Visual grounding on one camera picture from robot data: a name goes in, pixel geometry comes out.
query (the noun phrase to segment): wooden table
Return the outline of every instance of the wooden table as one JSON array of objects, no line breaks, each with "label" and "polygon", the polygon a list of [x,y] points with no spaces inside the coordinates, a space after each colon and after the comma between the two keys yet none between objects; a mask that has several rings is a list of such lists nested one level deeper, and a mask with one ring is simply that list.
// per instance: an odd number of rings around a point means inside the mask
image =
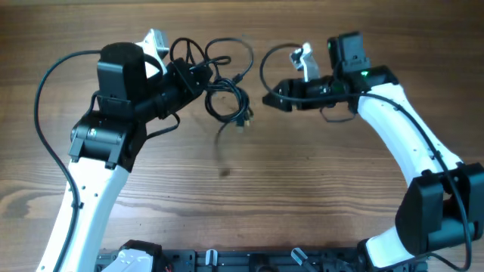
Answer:
[{"label": "wooden table", "polygon": [[[0,271],[36,269],[65,187],[33,127],[42,75],[70,52],[141,41],[150,28],[166,31],[170,41],[184,36],[205,45],[233,36],[249,42],[256,62],[240,85],[250,95],[255,122],[242,134],[232,126],[224,131],[221,150],[230,175],[220,177],[213,152],[220,124],[206,113],[202,98],[185,107],[180,128],[148,141],[138,155],[103,248],[117,249],[129,239],[164,249],[354,246],[393,225],[405,182],[369,125],[359,117],[329,124],[317,110],[287,114],[262,105],[260,60],[282,42],[311,42],[321,73],[328,74],[326,39],[361,30],[372,63],[391,67],[440,140],[465,162],[484,162],[482,2],[107,2],[0,1]],[[247,65],[238,45],[217,45],[213,52],[233,57],[223,69],[228,76]],[[269,84],[300,76],[288,53],[270,59]],[[70,129],[98,87],[97,59],[63,64],[42,94],[42,128],[65,163]],[[231,103],[223,96],[214,102],[221,111]],[[342,105],[328,114],[348,113]],[[153,121],[148,129],[172,124]],[[461,246],[442,254],[464,260]],[[448,270],[436,261],[431,268]],[[481,270],[483,241],[473,244],[472,271]]]}]

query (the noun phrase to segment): cable plug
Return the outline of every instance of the cable plug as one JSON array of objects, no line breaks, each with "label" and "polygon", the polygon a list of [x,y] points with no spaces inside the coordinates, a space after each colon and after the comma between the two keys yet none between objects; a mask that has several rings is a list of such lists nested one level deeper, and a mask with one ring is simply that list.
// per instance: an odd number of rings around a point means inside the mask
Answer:
[{"label": "cable plug", "polygon": [[245,126],[250,126],[250,122],[254,120],[254,113],[249,108],[244,114],[240,114],[236,120],[235,125],[237,126],[237,130],[241,133],[244,132]]},{"label": "cable plug", "polygon": [[234,78],[232,79],[232,81],[237,84],[238,82],[241,82],[242,79],[244,79],[244,76],[242,76],[240,73],[238,73],[236,76],[234,76]]}]

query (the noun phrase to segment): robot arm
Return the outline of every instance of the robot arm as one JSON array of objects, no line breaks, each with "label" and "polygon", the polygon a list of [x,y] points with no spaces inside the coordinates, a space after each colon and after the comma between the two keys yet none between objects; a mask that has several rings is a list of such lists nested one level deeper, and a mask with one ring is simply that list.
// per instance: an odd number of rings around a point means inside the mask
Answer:
[{"label": "robot arm", "polygon": [[[69,171],[79,188],[82,208],[61,271],[91,271],[95,266],[109,214],[129,175],[120,165],[114,169],[107,169],[104,165],[104,161],[88,158],[69,164]],[[54,270],[69,229],[72,202],[73,196],[67,185],[38,272]]]},{"label": "robot arm", "polygon": [[[150,138],[146,123],[170,115],[179,121],[175,113],[207,87],[213,74],[207,65],[195,66],[180,58],[165,66],[162,59],[168,51],[164,34],[155,29],[143,42],[120,42],[101,50],[100,91],[71,134],[69,170],[79,190],[80,204],[59,271],[93,269],[111,209],[139,150]],[[95,98],[99,110],[92,110]],[[72,216],[73,195],[67,184],[38,272],[55,269]]]},{"label": "robot arm", "polygon": [[[360,113],[395,157],[408,192],[397,212],[395,227],[360,243],[359,249],[367,259],[366,270],[389,270],[412,258],[465,243],[463,221],[468,223],[470,239],[479,239],[484,217],[479,208],[484,168],[479,163],[463,164],[436,138],[388,67],[371,67],[359,33],[331,38],[327,44],[334,74],[322,78],[318,77],[308,43],[270,50],[260,67],[262,84],[269,92],[262,102],[285,112],[320,108],[321,113],[325,107],[348,102],[350,112]],[[299,47],[290,60],[304,72],[304,78],[285,79],[270,89],[263,77],[264,63],[270,54],[285,47]],[[444,192],[451,194],[451,199],[443,200]],[[456,199],[462,199],[465,215],[459,213]]]}]

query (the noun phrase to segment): tangled cable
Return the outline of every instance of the tangled cable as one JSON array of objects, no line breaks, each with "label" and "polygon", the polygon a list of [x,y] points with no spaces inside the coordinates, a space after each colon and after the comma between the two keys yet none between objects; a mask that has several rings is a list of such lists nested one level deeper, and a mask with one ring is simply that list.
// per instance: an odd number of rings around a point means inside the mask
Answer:
[{"label": "tangled cable", "polygon": [[[219,39],[213,39],[212,41],[210,41],[206,45],[205,51],[203,51],[202,48],[194,40],[189,38],[178,38],[172,43],[172,46],[169,50],[169,57],[171,61],[175,60],[175,58],[173,57],[173,51],[175,49],[175,46],[179,42],[187,43],[187,53],[185,56],[185,61],[193,65],[191,67],[191,70],[196,70],[201,66],[209,66],[209,65],[213,65],[215,68],[214,80],[213,82],[209,82],[209,84],[205,89],[206,111],[220,122],[223,122],[223,123],[237,122],[238,125],[244,125],[244,121],[247,121],[253,117],[253,111],[249,107],[249,103],[250,103],[249,96],[247,95],[245,90],[237,86],[237,83],[239,83],[243,79],[243,77],[247,74],[247,72],[249,72],[250,68],[252,68],[252,65],[254,63],[254,53],[253,53],[252,47],[240,39],[219,38]],[[220,56],[220,57],[214,57],[214,58],[209,57],[208,50],[210,46],[218,42],[237,42],[242,44],[249,51],[249,66],[242,73],[237,74],[232,79],[222,77],[219,72],[219,66],[228,65],[231,62],[231,58],[229,56]],[[200,52],[203,58],[202,62],[195,63],[195,59],[191,51],[191,45],[195,46],[197,50]],[[233,94],[235,96],[235,99],[237,100],[238,109],[235,112],[227,115],[220,115],[219,113],[217,113],[212,105],[212,97],[217,92],[228,92]]]}]

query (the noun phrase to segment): black cable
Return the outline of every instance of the black cable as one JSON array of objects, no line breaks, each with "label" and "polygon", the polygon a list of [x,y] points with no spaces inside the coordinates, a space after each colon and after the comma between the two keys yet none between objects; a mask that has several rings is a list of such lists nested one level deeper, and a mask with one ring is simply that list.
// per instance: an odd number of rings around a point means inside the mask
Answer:
[{"label": "black cable", "polygon": [[[179,42],[183,42],[183,41],[187,42],[187,53],[185,56],[185,62],[189,63],[190,61],[191,64],[193,64],[190,70],[196,70],[202,66],[209,66],[209,65],[213,65],[213,67],[215,68],[214,80],[213,82],[209,82],[207,84],[207,87],[205,88],[205,91],[206,91],[205,109],[208,112],[208,114],[213,116],[219,122],[223,123],[223,125],[220,127],[219,131],[217,132],[214,140],[214,153],[215,153],[215,158],[219,163],[219,175],[221,177],[224,177],[229,175],[230,169],[223,162],[222,155],[219,150],[219,138],[222,134],[222,131],[228,126],[230,122],[236,122],[237,125],[244,125],[244,122],[246,120],[249,120],[253,117],[253,111],[249,107],[249,104],[250,104],[249,95],[245,92],[245,90],[237,86],[237,83],[239,83],[244,78],[244,76],[249,72],[249,70],[253,66],[253,63],[254,63],[253,49],[249,44],[247,44],[243,40],[236,39],[236,38],[220,38],[220,39],[213,39],[212,41],[210,41],[206,45],[205,51],[202,51],[201,47],[195,41],[188,38],[179,38],[172,43],[172,46],[170,48],[171,61],[174,61],[175,59],[173,57],[173,51],[175,46]],[[218,42],[237,42],[242,44],[248,50],[249,65],[242,73],[237,74],[232,79],[222,77],[219,71],[219,66],[228,65],[231,62],[231,58],[229,56],[219,56],[214,58],[209,57],[208,51],[210,46]],[[200,52],[200,55],[203,58],[203,60],[197,64],[194,61],[194,57],[191,51],[191,45],[194,45],[197,48],[197,50]],[[237,100],[237,109],[233,113],[221,115],[217,113],[217,111],[213,108],[212,97],[218,92],[227,92],[235,96],[235,99]]]},{"label": "black cable", "polygon": [[101,51],[99,51],[99,50],[80,51],[80,52],[68,54],[66,57],[63,57],[60,60],[58,60],[56,63],[54,63],[54,65],[51,68],[49,68],[49,70],[47,70],[47,72],[45,73],[44,77],[40,81],[39,87],[37,88],[37,92],[36,92],[36,98],[35,98],[35,101],[34,101],[34,106],[33,106],[33,123],[34,123],[34,126],[36,127],[37,135],[39,136],[40,141],[44,145],[45,149],[47,149],[48,153],[52,156],[52,159],[54,159],[54,161],[57,163],[57,165],[59,165],[60,170],[66,176],[67,183],[69,184],[70,189],[71,189],[72,194],[73,194],[73,204],[72,204],[73,214],[72,214],[72,217],[70,219],[70,224],[69,224],[69,229],[67,231],[66,239],[64,241],[64,244],[62,245],[62,250],[60,251],[59,258],[57,259],[57,262],[55,264],[54,271],[59,271],[60,270],[60,268],[62,266],[62,263],[64,262],[64,258],[65,258],[67,249],[69,248],[69,244],[71,242],[71,239],[72,239],[74,230],[76,229],[77,217],[78,217],[78,213],[79,213],[79,191],[77,189],[76,182],[74,181],[72,175],[69,173],[69,170],[67,170],[66,166],[62,163],[61,159],[54,152],[54,150],[52,149],[52,147],[49,145],[49,143],[45,139],[44,134],[42,133],[42,130],[40,128],[40,123],[39,123],[39,101],[40,101],[40,94],[42,92],[42,87],[44,86],[45,80],[47,79],[47,77],[61,63],[63,63],[64,61],[70,59],[71,57],[76,57],[76,56],[85,55],[85,54],[99,54],[99,53],[101,53]]},{"label": "black cable", "polygon": [[95,91],[94,94],[91,96],[91,103],[89,104],[88,110],[84,113],[84,116],[89,115],[89,113],[92,112],[92,109],[94,109],[94,104],[96,102],[96,97],[100,94],[100,91]]},{"label": "black cable", "polygon": [[173,125],[169,128],[160,129],[159,131],[152,132],[146,137],[146,140],[176,130],[180,125],[180,116],[178,116],[178,114],[176,113],[172,113],[172,115],[176,119],[176,125]]},{"label": "black cable", "polygon": [[427,133],[425,133],[424,129],[420,126],[420,124],[415,120],[415,118],[405,109],[402,107],[402,105],[396,103],[393,100],[390,100],[389,98],[377,95],[377,94],[369,94],[369,93],[359,93],[359,94],[335,94],[327,97],[313,97],[313,98],[296,98],[296,97],[287,97],[285,95],[278,94],[277,92],[273,91],[272,89],[269,88],[267,85],[267,82],[264,79],[264,65],[265,62],[267,61],[268,57],[276,52],[277,50],[280,50],[282,48],[300,48],[299,45],[297,44],[284,44],[284,45],[279,45],[271,49],[262,59],[262,62],[260,64],[259,68],[259,76],[262,84],[264,85],[265,89],[275,97],[278,97],[279,99],[283,99],[286,101],[291,101],[291,102],[297,102],[297,103],[313,103],[313,102],[324,102],[324,101],[334,101],[334,100],[340,100],[340,99],[346,99],[346,98],[351,98],[351,97],[372,97],[376,98],[378,100],[382,100],[387,102],[388,104],[394,106],[396,110],[399,110],[400,112],[405,115],[410,122],[414,125],[414,127],[419,131],[420,135],[422,138],[425,140],[427,145],[429,146],[430,150],[432,151],[432,154],[434,157],[437,159],[437,162],[440,164],[442,171],[444,173],[444,176],[446,177],[450,187],[451,191],[455,196],[455,201],[457,201],[459,212],[461,214],[461,220],[464,226],[464,239],[465,239],[465,247],[466,247],[466,260],[464,263],[463,267],[457,267],[455,264],[452,264],[450,261],[447,259],[443,258],[440,255],[437,255],[436,253],[430,252],[426,254],[426,256],[431,256],[434,258],[439,259],[442,261],[444,264],[447,264],[450,268],[456,270],[456,271],[467,271],[469,270],[470,264],[472,262],[472,240],[470,238],[470,230],[469,230],[469,222],[467,220],[467,214],[464,208],[464,204],[462,202],[462,197],[459,194],[459,191],[455,185],[454,180],[452,179],[450,172],[448,171],[447,165],[445,165],[442,157],[440,156],[440,152],[435,148],[433,145],[432,141],[429,139]]},{"label": "black cable", "polygon": [[342,123],[342,122],[348,122],[348,121],[351,121],[353,120],[355,117],[356,117],[356,113],[352,113],[352,116],[351,117],[348,117],[348,118],[344,118],[344,119],[336,119],[336,120],[333,120],[333,119],[329,119],[325,116],[325,114],[323,113],[323,110],[324,110],[325,107],[321,107],[319,108],[319,113],[321,114],[321,116],[323,116],[323,119],[324,121],[326,122],[331,122],[331,123]]},{"label": "black cable", "polygon": [[161,68],[160,62],[155,57],[149,54],[144,54],[144,62],[155,66],[159,71],[163,71],[163,68]]}]

